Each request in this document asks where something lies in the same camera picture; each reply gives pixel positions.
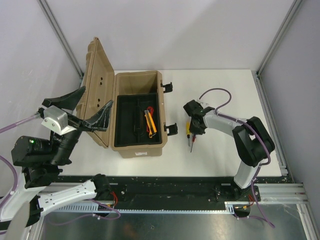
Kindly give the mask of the yellow utility knife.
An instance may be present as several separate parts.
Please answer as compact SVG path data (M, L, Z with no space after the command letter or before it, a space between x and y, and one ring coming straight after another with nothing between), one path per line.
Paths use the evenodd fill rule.
M156 125L154 123L154 120L153 120L149 110L146 109L144 111L144 116L145 116L146 123L147 123L148 129L149 129L148 137L152 138L158 132L156 129Z

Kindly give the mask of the blue red handled screwdriver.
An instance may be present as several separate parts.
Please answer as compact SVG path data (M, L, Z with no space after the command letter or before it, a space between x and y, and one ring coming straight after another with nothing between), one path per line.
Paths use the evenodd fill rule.
M196 139L197 139L197 135L192 133L190 135L190 153L192 153L192 151L193 151L193 147L194 147L194 143L195 143Z

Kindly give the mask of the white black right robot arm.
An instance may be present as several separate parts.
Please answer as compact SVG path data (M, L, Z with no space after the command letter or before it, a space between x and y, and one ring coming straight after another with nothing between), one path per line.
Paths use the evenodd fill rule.
M189 131L193 135L203 135L206 129L214 129L233 137L240 165L230 184L230 194L242 201L249 194L261 167L271 163L271 153L275 144L260 118L236 118L223 114L217 109L203 107L198 101L191 100L183 106L190 117Z

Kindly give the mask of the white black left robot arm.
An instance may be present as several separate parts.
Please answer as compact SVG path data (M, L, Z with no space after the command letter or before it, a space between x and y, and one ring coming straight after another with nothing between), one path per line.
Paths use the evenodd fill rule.
M78 201L105 200L112 194L108 178L97 174L67 190L45 195L42 191L58 179L62 166L71 164L70 156L83 132L105 132L109 126L113 100L109 100L89 119L80 119L70 112L81 100L86 87L66 95L46 98L38 111L21 121L2 128L3 133L31 120L41 118L50 129L50 138L21 136L11 150L12 163L1 158L14 177L12 190L0 200L0 229L6 231L23 203L29 204L27 226L41 217Z

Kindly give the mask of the yellow handled screwdriver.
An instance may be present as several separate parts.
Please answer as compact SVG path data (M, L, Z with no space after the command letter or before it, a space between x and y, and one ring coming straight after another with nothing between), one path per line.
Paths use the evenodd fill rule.
M188 146L190 146L191 145L191 133L190 133L190 122L189 121L186 122L185 132L186 132Z

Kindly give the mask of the black tool box tray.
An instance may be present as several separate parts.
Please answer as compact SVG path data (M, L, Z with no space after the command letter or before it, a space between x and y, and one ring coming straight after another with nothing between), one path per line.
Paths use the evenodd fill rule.
M153 107L157 133L149 138L145 110ZM162 143L159 99L157 93L119 95L115 120L115 147L158 145Z

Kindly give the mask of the red black utility knife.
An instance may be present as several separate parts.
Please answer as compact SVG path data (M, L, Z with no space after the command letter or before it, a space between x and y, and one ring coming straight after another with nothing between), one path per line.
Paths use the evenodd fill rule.
M147 107L147 110L149 111L149 113L150 113L151 117L153 117L154 108L153 108L152 106L148 106L148 107ZM148 126L146 126L146 131L147 131L148 133L150 132L149 127L148 127Z

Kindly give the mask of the tan plastic tool box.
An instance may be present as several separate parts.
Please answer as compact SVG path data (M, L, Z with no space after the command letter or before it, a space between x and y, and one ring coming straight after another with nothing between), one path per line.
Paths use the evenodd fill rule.
M168 137L178 133L177 124L168 124L166 121L164 94L173 91L172 83L164 84L158 70L115 73L98 37L94 37L88 45L82 84L86 90L76 107L77 117L89 119L108 101L113 100L107 131L94 131L89 135L99 146L112 148L122 158L161 156ZM115 147L118 96L148 93L158 94L162 143Z

